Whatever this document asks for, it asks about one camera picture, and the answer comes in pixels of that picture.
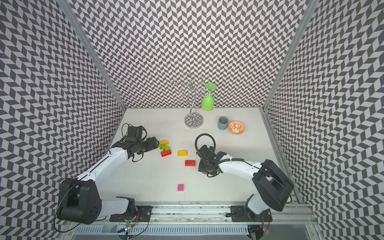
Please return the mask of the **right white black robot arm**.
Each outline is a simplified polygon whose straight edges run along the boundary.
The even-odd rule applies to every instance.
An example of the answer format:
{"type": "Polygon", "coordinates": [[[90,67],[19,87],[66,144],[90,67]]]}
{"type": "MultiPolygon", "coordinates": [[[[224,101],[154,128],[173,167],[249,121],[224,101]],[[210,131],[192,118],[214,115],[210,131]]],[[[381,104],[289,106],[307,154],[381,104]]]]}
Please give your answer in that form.
{"type": "Polygon", "coordinates": [[[245,212],[260,215],[268,209],[278,212],[284,209],[291,199],[294,184],[273,161],[252,163],[233,158],[224,152],[215,154],[214,149],[206,145],[197,149],[200,158],[199,171],[206,173],[208,177],[232,174],[251,181],[256,192],[247,199],[245,212]]]}

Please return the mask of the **yellow curved lego brick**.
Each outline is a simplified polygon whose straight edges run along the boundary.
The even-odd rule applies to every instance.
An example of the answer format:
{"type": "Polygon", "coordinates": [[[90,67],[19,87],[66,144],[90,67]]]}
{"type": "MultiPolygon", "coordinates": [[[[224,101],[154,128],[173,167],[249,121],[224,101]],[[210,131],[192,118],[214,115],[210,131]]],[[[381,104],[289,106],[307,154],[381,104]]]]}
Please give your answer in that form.
{"type": "Polygon", "coordinates": [[[180,150],[178,151],[178,157],[186,157],[188,156],[188,151],[187,150],[180,150]]]}

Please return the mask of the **green plastic wine glass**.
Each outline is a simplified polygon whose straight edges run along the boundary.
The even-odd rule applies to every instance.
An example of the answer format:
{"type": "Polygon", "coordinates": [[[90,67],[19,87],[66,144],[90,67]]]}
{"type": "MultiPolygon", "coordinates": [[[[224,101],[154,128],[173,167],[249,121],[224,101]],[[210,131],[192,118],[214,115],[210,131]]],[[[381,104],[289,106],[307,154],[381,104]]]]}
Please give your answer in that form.
{"type": "Polygon", "coordinates": [[[210,112],[214,109],[215,100],[212,95],[212,91],[217,89],[217,85],[214,83],[206,83],[205,88],[209,91],[202,101],[202,109],[210,112]]]}

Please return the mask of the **green lego brick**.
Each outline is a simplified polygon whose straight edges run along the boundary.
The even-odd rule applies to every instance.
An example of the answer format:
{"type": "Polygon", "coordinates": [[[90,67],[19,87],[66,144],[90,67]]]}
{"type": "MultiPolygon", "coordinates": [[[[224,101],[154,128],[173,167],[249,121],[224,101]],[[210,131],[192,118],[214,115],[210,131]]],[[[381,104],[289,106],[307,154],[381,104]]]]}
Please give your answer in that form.
{"type": "Polygon", "coordinates": [[[169,151],[171,148],[168,147],[167,145],[159,145],[159,148],[162,150],[162,152],[169,151]]]}

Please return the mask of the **pink lego brick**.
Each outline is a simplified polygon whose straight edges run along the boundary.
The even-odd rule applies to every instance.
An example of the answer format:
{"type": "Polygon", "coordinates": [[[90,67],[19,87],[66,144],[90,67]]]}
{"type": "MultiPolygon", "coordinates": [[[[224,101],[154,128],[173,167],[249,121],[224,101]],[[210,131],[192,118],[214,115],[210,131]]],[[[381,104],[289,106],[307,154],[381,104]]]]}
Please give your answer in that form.
{"type": "Polygon", "coordinates": [[[177,190],[178,192],[183,192],[184,191],[184,184],[178,184],[177,190]]]}

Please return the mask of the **chrome mug tree stand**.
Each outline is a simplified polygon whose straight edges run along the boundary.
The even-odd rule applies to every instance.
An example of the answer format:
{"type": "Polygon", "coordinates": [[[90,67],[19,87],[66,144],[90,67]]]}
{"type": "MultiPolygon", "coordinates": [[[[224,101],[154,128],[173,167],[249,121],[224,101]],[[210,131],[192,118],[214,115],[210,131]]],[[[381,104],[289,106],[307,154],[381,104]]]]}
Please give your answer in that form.
{"type": "Polygon", "coordinates": [[[190,129],[197,129],[203,125],[203,116],[198,113],[198,101],[203,96],[201,91],[205,77],[193,77],[186,74],[179,80],[172,80],[171,84],[176,89],[176,96],[184,97],[189,104],[189,113],[184,118],[185,125],[190,129]]]}

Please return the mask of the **grey blue cup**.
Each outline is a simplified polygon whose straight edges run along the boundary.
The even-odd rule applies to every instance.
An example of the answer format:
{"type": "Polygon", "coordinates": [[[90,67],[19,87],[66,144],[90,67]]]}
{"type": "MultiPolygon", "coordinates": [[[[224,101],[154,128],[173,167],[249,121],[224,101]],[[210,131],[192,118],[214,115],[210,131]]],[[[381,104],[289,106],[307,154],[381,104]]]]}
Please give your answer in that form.
{"type": "Polygon", "coordinates": [[[228,125],[229,125],[229,119],[227,117],[219,117],[218,119],[218,128],[220,130],[225,130],[228,128],[228,125]]]}

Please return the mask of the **orange patterned small bowl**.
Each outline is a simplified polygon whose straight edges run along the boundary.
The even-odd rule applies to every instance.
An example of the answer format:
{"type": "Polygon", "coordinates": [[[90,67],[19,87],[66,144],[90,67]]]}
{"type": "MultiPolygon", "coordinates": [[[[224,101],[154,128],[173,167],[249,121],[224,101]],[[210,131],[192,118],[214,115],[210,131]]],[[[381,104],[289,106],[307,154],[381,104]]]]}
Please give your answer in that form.
{"type": "Polygon", "coordinates": [[[240,135],[245,131],[245,126],[243,123],[241,123],[239,121],[231,121],[228,124],[228,129],[229,129],[230,133],[232,133],[234,135],[240,135]]]}

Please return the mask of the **white vent grille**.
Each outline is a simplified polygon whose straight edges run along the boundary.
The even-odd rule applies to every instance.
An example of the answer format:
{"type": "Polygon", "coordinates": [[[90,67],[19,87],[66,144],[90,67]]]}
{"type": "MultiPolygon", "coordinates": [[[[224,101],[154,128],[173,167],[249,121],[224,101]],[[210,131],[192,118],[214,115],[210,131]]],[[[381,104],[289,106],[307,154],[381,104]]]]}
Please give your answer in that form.
{"type": "Polygon", "coordinates": [[[125,233],[148,236],[208,236],[208,235],[247,235],[248,227],[243,225],[144,225],[126,231],[122,225],[80,226],[74,235],[113,235],[123,236],[125,233]]]}

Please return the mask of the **red long lego brick front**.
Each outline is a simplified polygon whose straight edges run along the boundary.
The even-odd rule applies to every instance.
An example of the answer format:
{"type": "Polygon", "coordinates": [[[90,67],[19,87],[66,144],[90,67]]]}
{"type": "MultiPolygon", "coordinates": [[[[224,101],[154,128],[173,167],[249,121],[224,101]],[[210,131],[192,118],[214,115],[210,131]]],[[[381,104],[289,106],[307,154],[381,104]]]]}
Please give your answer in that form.
{"type": "Polygon", "coordinates": [[[195,167],[196,161],[195,160],[185,160],[185,166],[186,167],[195,167]]]}

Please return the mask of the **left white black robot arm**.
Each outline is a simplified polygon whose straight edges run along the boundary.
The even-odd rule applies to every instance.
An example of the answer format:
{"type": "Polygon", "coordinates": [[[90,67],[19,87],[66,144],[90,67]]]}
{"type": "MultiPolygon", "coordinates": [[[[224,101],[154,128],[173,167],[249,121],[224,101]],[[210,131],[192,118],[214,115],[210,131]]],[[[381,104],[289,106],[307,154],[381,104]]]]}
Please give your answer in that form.
{"type": "Polygon", "coordinates": [[[155,137],[139,142],[121,139],[113,144],[107,155],[93,167],[77,178],[65,179],[60,184],[55,218],[87,225],[107,216],[123,221],[138,219],[139,211],[133,198],[116,197],[112,200],[103,200],[99,189],[108,177],[121,164],[133,158],[134,154],[142,155],[155,150],[159,144],[155,137]]]}

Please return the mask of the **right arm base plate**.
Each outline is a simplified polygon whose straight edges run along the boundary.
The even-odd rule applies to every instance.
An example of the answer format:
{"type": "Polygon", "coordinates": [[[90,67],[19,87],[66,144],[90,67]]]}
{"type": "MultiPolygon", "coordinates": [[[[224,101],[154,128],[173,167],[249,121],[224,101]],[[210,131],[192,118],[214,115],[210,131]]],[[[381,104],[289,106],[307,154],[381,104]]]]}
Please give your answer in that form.
{"type": "Polygon", "coordinates": [[[255,214],[244,206],[231,206],[230,212],[226,214],[226,218],[231,218],[232,222],[272,222],[272,214],[270,209],[263,211],[261,214],[255,214]]]}

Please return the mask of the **aluminium front rail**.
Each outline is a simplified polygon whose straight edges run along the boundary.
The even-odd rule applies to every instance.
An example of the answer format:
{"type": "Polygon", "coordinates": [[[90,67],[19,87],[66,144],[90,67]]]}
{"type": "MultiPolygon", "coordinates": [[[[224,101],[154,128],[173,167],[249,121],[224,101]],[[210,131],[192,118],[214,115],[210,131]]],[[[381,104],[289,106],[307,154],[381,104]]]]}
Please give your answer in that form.
{"type": "MultiPolygon", "coordinates": [[[[226,218],[231,206],[244,206],[244,202],[207,203],[138,203],[137,206],[152,206],[152,224],[258,224],[260,222],[232,222],[226,218]]],[[[270,209],[273,221],[264,224],[316,224],[311,208],[306,204],[287,204],[281,211],[270,209]]]]}

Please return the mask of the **red long lego brick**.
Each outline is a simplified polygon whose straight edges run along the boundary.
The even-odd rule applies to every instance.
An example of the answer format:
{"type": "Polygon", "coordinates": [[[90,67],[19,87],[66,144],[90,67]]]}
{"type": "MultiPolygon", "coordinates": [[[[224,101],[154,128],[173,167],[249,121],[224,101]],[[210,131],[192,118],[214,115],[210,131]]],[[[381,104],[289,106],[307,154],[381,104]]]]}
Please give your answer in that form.
{"type": "Polygon", "coordinates": [[[196,161],[195,160],[185,160],[185,166],[186,167],[195,167],[196,161]]]}
{"type": "Polygon", "coordinates": [[[162,157],[166,157],[166,156],[169,156],[172,154],[172,151],[171,150],[166,150],[166,151],[162,151],[161,152],[161,156],[162,157]]]}

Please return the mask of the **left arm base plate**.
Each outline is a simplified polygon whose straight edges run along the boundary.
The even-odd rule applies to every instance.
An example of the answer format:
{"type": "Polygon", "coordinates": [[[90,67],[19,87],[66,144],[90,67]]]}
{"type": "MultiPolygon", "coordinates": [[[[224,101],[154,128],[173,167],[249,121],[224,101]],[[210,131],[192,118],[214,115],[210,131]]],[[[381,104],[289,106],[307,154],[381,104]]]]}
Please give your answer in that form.
{"type": "Polygon", "coordinates": [[[131,222],[140,223],[148,222],[152,215],[152,206],[136,206],[133,209],[128,209],[123,214],[111,215],[110,222],[131,222]]]}

